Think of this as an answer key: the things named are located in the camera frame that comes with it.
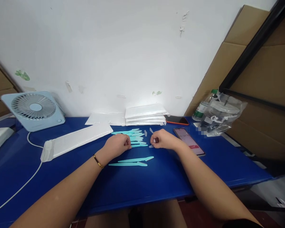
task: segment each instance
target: black metal frame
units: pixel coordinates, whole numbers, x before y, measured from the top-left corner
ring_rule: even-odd
[[[270,107],[285,111],[285,106],[230,90],[232,84],[237,80],[237,78],[240,76],[243,70],[247,67],[247,65],[256,55],[256,53],[260,50],[260,48],[267,41],[267,39],[270,37],[270,35],[278,27],[278,25],[282,22],[284,18],[285,18],[285,0],[278,0],[274,5],[274,7],[272,8],[272,10],[270,11],[268,17],[266,18],[266,20],[258,30],[258,32],[252,38],[252,40],[247,45],[247,47],[245,48],[245,50],[243,51],[237,62],[234,64],[230,72],[227,74],[222,84],[219,86],[220,92],[235,94],[240,97],[244,97],[246,99],[256,101],[268,105]]]

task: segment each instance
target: wrist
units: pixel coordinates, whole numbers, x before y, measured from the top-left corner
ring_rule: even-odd
[[[103,151],[103,149],[100,149],[99,151],[97,151],[95,153],[95,157],[97,158],[98,162],[102,165],[102,166],[106,166],[111,159],[108,158],[108,156],[105,154],[105,152]]]
[[[183,142],[183,141],[180,140],[180,139],[178,139],[178,140],[179,140],[179,141],[177,142],[176,147],[174,148],[174,151],[175,151],[177,154],[179,154],[179,153],[181,153],[181,152],[183,152],[183,151],[185,151],[186,149],[189,148],[188,145],[187,145],[185,142]]]

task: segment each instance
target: person's left hand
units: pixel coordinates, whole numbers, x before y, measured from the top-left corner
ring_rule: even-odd
[[[103,166],[107,165],[112,159],[118,157],[126,150],[131,149],[129,136],[117,134],[108,138],[104,147],[96,152],[95,156]]]

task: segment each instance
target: gold bracelet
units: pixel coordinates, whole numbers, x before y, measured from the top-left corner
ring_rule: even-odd
[[[97,158],[95,157],[95,155],[93,155],[95,161],[97,162],[97,164],[100,166],[100,168],[104,168],[104,166],[102,164],[99,163],[99,161],[97,160]]]

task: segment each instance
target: black smartphone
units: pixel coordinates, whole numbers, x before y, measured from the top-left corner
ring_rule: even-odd
[[[205,152],[198,146],[185,128],[174,128],[173,131],[177,137],[185,142],[197,156],[205,155]]]
[[[177,117],[177,116],[167,116],[165,115],[167,123],[171,124],[180,124],[180,125],[189,125],[188,121],[185,117]]]

